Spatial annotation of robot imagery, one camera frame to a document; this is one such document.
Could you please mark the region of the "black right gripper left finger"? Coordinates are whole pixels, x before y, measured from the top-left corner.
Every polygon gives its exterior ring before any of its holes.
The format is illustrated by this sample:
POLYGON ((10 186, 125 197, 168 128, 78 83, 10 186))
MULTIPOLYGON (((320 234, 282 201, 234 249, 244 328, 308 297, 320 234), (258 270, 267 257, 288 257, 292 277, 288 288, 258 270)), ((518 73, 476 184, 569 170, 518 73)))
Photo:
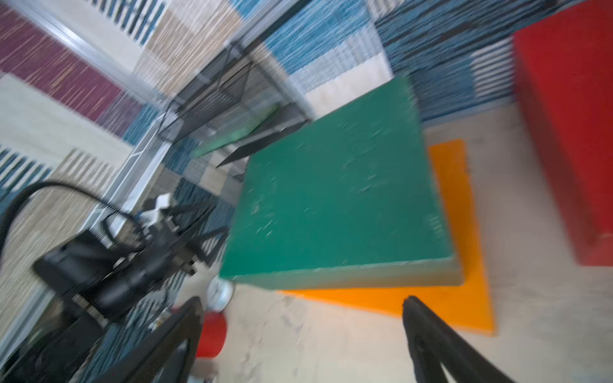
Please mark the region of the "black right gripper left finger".
POLYGON ((97 381, 188 381, 203 322, 201 301, 192 297, 97 381))

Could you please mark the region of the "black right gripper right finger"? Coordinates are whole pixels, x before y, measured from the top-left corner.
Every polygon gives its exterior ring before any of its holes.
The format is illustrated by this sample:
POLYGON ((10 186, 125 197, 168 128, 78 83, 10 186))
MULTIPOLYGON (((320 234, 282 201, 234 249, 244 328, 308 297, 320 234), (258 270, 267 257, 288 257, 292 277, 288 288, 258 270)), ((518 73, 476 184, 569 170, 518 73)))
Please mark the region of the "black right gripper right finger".
POLYGON ((418 297, 404 301, 402 322, 417 382, 447 382, 445 372, 456 382, 512 381, 418 297))

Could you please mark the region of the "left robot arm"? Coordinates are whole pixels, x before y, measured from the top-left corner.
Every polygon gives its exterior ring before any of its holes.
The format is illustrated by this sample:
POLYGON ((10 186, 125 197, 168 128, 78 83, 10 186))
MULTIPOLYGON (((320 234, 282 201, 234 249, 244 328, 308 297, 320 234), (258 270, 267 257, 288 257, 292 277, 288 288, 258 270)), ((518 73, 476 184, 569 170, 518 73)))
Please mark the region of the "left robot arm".
MULTIPOLYGON (((33 263, 35 274, 62 300, 60 316, 27 338, 4 365, 4 382, 67 382, 91 350, 148 294, 174 274, 211 265, 228 227, 204 231, 214 212, 209 202, 163 207, 144 223, 129 212, 139 241, 106 246, 84 230, 33 263)), ((101 376, 103 382, 186 382, 196 360, 204 308, 190 298, 101 376)))

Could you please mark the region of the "red pencil cup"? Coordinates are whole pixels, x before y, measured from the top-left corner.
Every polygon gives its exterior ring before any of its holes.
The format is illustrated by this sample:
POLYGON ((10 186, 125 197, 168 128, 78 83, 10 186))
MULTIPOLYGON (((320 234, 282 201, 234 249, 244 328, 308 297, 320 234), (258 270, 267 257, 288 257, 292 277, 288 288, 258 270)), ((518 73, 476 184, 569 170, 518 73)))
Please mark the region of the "red pencil cup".
POLYGON ((221 312, 198 309, 196 314, 202 320, 196 359, 213 359, 220 354, 225 344, 228 333, 227 320, 221 312))

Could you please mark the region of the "white round device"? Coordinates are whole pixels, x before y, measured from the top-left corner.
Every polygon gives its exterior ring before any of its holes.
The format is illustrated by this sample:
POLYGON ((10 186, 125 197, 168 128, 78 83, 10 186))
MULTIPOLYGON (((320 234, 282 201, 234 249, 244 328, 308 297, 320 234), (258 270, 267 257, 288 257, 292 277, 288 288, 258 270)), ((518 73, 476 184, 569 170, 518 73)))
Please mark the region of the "white round device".
POLYGON ((207 309, 220 313, 230 303, 235 292, 233 282, 216 276, 208 285, 207 289, 207 309))

